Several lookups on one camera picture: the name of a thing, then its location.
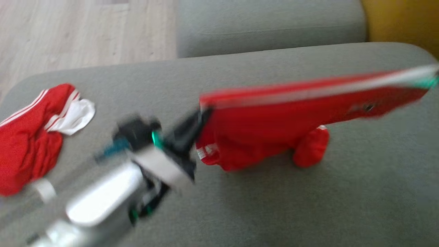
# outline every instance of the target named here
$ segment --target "gray sofa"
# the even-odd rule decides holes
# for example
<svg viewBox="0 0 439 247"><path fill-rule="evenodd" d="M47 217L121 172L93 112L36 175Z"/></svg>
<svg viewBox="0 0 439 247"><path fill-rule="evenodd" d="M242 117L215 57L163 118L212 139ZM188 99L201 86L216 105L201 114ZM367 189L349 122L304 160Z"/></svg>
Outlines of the gray sofa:
<svg viewBox="0 0 439 247"><path fill-rule="evenodd" d="M179 3L179 58L366 41L360 0Z"/></svg>
<svg viewBox="0 0 439 247"><path fill-rule="evenodd" d="M323 1L307 1L311 2L318 5ZM190 49L187 53L180 50L180 54L247 51L237 49L224 43L220 50ZM75 176L72 171L92 151L108 144L116 121L130 113L156 115L166 130L196 106L200 93L217 88L436 62L425 50L408 44L356 43L57 71L32 76L15 86L5 97L0 118L27 105L42 89L63 82L71 82L84 98L96 103L91 123L65 138L58 164L47 176L57 184ZM437 246L437 126L439 91L435 89L420 102L378 120L328 126L331 140L325 158L310 169L296 168L289 153L235 173L198 162L197 186L192 194L170 194L155 215L133 229L121 246ZM31 192L3 200L1 245L24 245L27 236L62 213L62 205L72 195L118 162L112 160L105 167L90 165L56 200L36 211L23 212L17 220L5 222L17 213L17 205L26 205Z"/></svg>

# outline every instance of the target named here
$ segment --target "yellow wall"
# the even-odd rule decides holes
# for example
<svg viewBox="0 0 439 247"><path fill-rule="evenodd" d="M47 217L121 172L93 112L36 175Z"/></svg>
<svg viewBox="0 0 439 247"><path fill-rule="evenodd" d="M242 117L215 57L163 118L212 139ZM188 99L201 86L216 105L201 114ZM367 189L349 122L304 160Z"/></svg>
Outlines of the yellow wall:
<svg viewBox="0 0 439 247"><path fill-rule="evenodd" d="M418 45L439 58L439 0L362 0L369 41Z"/></svg>

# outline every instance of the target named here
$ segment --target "red clothing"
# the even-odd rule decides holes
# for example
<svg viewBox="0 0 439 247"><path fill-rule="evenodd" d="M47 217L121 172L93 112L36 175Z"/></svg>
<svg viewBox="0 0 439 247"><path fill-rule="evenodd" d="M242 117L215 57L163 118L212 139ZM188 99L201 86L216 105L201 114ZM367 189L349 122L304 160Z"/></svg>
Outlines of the red clothing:
<svg viewBox="0 0 439 247"><path fill-rule="evenodd" d="M215 111L196 144L198 154L226 171L287 149L295 149L298 166L314 165L329 140L320 125L382 116L418 100L428 91L420 81L437 71L430 66L204 94L201 107Z"/></svg>
<svg viewBox="0 0 439 247"><path fill-rule="evenodd" d="M65 116L79 92L70 84L43 90L27 107L0 123L0 194L18 193L56 164L62 135L48 131Z"/></svg>

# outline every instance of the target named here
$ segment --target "white trim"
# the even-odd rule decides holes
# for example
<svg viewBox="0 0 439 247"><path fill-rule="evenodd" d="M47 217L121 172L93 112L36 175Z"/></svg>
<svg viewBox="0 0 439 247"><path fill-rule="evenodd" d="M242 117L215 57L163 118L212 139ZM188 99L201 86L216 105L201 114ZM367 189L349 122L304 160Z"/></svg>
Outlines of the white trim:
<svg viewBox="0 0 439 247"><path fill-rule="evenodd" d="M413 86L414 80L425 78L428 76L434 76L438 71L439 65L426 65L413 69L403 70L400 72L393 72L389 75L384 75L379 78L361 80L351 84L327 86L308 90L305 89L281 94L249 96L248 98L243 97L243 99L240 101L231 101L229 99L218 100L217 102L215 102L214 107L217 109L223 109L243 106L270 105L366 91L387 86Z"/></svg>
<svg viewBox="0 0 439 247"><path fill-rule="evenodd" d="M24 108L22 108L21 110L19 110L19 111L16 111L15 113L13 113L12 115L10 115L7 119L5 119L5 120L3 120L1 123L0 123L0 127L2 127L2 126L4 126L5 124L8 124L8 123L10 123L11 121L13 121L13 120L15 120L15 119L17 119L17 118L19 118L19 117L21 117L21 116L23 116L24 114L26 114L28 111L30 111L32 108L34 108L43 98L44 98L44 96L46 95L46 93L48 92L49 90L48 89L46 89L46 90L43 90L43 91L41 91L41 93L39 94L39 96L30 104L30 105L28 105L28 106L26 106L26 107L24 107Z"/></svg>
<svg viewBox="0 0 439 247"><path fill-rule="evenodd" d="M204 149L206 150L207 155L211 156L213 153L218 151L218 145L216 143L212 143L206 145Z"/></svg>
<svg viewBox="0 0 439 247"><path fill-rule="evenodd" d="M74 100L78 100L80 97L80 93L75 89L73 90L73 92L69 95L69 97L67 98L67 101L64 104L64 108L62 109L61 113L59 115L55 114L53 115L49 121L47 122L47 124L44 126L44 129L47 131L50 131L52 129L52 127L55 125L55 122L58 121L60 118L64 117L64 115L67 113L70 104L74 101Z"/></svg>
<svg viewBox="0 0 439 247"><path fill-rule="evenodd" d="M204 158L206 158L206 153L204 152L204 149L203 149L203 148L197 149L197 154L198 154L198 157L199 157L201 160L204 159Z"/></svg>

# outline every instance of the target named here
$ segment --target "red sports jersey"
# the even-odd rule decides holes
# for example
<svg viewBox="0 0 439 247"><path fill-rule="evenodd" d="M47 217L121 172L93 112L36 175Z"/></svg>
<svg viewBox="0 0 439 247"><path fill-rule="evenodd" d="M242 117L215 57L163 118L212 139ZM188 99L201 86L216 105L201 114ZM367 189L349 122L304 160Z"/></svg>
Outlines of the red sports jersey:
<svg viewBox="0 0 439 247"><path fill-rule="evenodd" d="M296 165L318 163L329 133L322 124L378 117L420 99L437 83L439 66L328 78L203 94L213 106L197 151L207 165L238 170L295 149Z"/></svg>

